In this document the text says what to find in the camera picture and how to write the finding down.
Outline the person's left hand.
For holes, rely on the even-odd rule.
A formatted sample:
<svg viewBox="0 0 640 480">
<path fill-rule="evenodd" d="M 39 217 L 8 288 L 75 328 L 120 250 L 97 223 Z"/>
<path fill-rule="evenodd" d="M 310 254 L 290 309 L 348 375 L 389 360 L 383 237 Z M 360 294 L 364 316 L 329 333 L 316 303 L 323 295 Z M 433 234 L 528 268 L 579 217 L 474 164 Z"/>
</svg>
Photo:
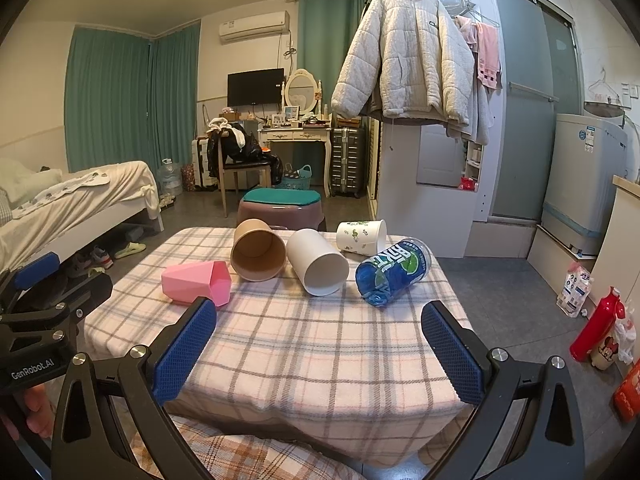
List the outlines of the person's left hand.
<svg viewBox="0 0 640 480">
<path fill-rule="evenodd" d="M 54 414 L 45 385 L 28 388 L 13 395 L 26 416 L 26 425 L 31 432 L 43 439 L 52 436 Z"/>
</svg>

